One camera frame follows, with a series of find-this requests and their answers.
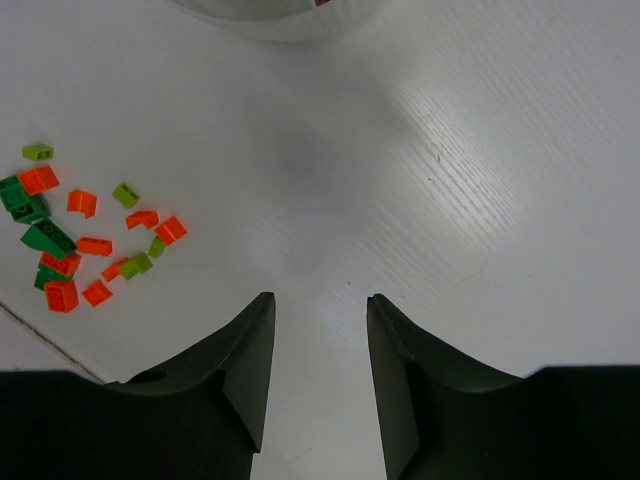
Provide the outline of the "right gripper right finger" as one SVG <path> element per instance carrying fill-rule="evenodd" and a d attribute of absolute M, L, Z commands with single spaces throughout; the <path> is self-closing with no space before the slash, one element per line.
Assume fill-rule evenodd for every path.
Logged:
<path fill-rule="evenodd" d="M 367 336 L 388 478 L 638 477 L 636 366 L 551 366 L 520 378 L 379 294 L 367 301 Z"/>

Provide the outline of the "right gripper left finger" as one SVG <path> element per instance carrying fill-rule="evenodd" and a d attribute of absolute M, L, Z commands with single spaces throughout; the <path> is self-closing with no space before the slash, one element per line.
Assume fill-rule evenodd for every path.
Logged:
<path fill-rule="evenodd" d="M 5 479 L 246 479 L 262 446 L 275 297 L 127 382 L 1 376 Z"/>

